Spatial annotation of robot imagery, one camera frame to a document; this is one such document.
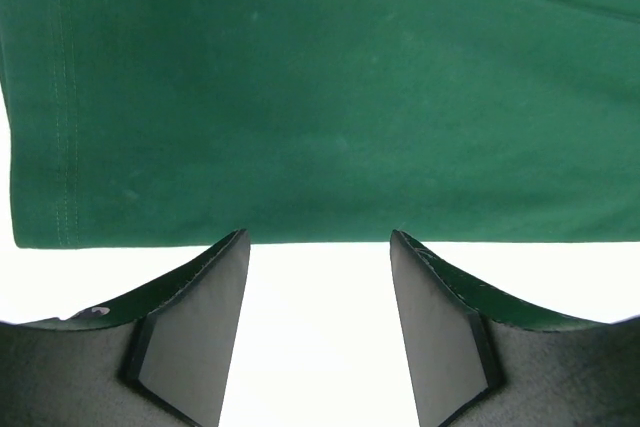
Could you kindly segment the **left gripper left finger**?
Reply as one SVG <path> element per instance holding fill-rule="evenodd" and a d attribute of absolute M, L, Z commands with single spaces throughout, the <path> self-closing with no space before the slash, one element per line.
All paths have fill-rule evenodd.
<path fill-rule="evenodd" d="M 5 426 L 215 426 L 248 274 L 237 230 L 69 319 L 1 327 Z"/>

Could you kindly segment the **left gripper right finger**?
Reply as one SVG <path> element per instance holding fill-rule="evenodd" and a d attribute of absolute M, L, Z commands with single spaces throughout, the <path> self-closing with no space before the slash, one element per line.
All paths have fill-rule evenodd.
<path fill-rule="evenodd" d="M 423 426 L 635 426 L 639 322 L 543 308 L 390 238 L 393 286 Z"/>

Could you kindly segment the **green t shirt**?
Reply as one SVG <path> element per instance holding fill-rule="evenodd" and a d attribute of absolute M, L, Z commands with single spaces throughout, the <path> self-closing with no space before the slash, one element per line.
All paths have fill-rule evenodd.
<path fill-rule="evenodd" d="M 639 0 L 1 0 L 22 248 L 639 237 Z"/>

